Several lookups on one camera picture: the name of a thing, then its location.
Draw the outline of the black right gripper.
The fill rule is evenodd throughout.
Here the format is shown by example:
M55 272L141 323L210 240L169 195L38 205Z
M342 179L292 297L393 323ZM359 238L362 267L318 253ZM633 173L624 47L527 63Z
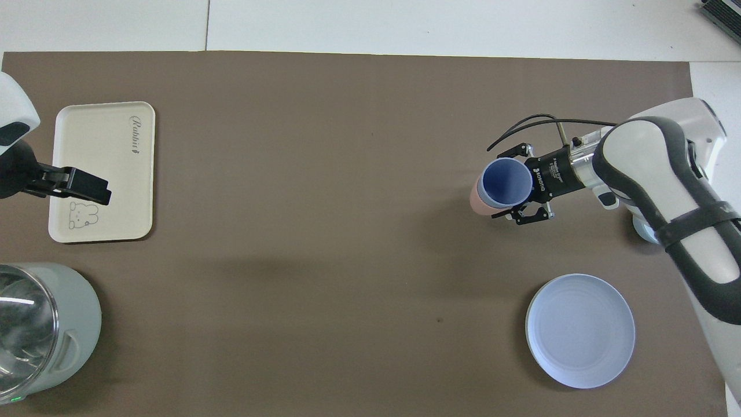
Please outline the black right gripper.
M533 146L523 142L497 157L516 159L524 164L530 171L533 185L525 203L492 214L493 220L505 218L516 225L549 221L554 216L549 201L585 188L572 167L571 150L567 146L536 158Z

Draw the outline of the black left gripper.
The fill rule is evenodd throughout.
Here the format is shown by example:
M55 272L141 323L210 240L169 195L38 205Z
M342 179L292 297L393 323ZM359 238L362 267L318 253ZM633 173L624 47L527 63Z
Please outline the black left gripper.
M73 197L104 206L112 196L105 179L74 167L39 164L31 146L18 141L0 155L0 200L25 190L34 197Z

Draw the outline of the periwinkle blue cup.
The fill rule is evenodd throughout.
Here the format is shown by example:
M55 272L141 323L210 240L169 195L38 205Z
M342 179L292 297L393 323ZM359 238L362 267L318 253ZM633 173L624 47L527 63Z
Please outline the periwinkle blue cup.
M497 209L524 203L532 189L533 178L529 168L513 158L498 158L489 163L477 185L482 201Z

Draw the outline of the pink cup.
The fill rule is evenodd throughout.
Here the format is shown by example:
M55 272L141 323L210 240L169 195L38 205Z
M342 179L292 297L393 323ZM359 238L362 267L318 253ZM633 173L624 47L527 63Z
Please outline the pink cup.
M473 211L479 215L486 215L486 216L492 216L497 214L498 212L501 212L501 208L496 208L487 205L482 198L479 195L478 192L478 185L481 180L481 177L477 177L476 181L472 185L471 193L469 196L469 203Z

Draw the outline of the cream rabbit print tray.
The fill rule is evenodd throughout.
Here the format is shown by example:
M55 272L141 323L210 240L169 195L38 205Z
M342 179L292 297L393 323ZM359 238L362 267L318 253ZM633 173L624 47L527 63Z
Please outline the cream rabbit print tray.
M137 240L154 222L156 112L146 102L70 105L56 117L53 165L108 182L101 205L49 201L48 233L59 243Z

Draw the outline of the pale green steel pot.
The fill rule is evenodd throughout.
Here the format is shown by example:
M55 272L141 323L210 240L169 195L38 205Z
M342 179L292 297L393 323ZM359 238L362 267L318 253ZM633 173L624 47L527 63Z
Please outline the pale green steel pot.
M56 263L0 264L0 405L66 382L100 338L92 285Z

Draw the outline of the light blue bowl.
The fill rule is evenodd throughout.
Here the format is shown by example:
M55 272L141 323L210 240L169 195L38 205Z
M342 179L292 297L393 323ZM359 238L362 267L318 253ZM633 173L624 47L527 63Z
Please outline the light blue bowl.
M640 214L640 212L632 212L632 224L635 232L637 232L643 240L654 245L660 245L655 230L651 227L648 221L646 221L643 215Z

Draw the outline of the pale blue plate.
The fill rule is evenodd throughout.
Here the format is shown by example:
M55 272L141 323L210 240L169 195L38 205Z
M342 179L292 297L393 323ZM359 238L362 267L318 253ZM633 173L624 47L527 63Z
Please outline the pale blue plate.
M632 310L605 280L572 273L549 280L527 307L526 341L549 377L577 390L618 378L637 339Z

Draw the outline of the brown table mat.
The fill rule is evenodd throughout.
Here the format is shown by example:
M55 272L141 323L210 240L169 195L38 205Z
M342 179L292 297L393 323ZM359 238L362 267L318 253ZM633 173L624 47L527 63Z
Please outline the brown table mat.
M690 97L687 63L166 52L5 53L52 155L69 105L156 111L145 240L65 245L50 199L0 200L0 263L90 280L100 341L70 380L0 417L727 417L682 277L624 208L588 190L554 218L471 211L498 153L559 146L536 113L618 122ZM637 342L596 390L550 378L526 342L538 288L611 283Z

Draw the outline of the dark grey laptop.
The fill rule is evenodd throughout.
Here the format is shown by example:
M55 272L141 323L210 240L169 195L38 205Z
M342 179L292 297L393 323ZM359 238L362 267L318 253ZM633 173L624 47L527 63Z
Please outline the dark grey laptop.
M741 0L700 0L700 11L714 24L741 32Z

